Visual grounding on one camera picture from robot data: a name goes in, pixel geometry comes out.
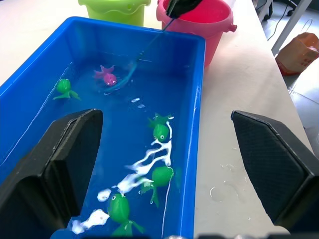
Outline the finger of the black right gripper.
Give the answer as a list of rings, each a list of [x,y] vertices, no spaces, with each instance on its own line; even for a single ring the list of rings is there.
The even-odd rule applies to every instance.
[[[194,10],[202,0],[170,0],[166,14],[170,18],[179,18],[181,15]]]

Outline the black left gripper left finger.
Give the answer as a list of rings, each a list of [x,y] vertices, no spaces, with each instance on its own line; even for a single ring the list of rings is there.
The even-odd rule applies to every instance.
[[[52,122],[0,187],[0,236],[48,239],[80,215],[97,158],[103,113],[87,109]]]

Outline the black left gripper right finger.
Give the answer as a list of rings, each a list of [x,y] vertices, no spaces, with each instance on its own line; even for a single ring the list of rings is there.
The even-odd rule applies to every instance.
[[[319,160],[282,122],[231,114],[243,164],[262,206],[295,239],[319,237]]]

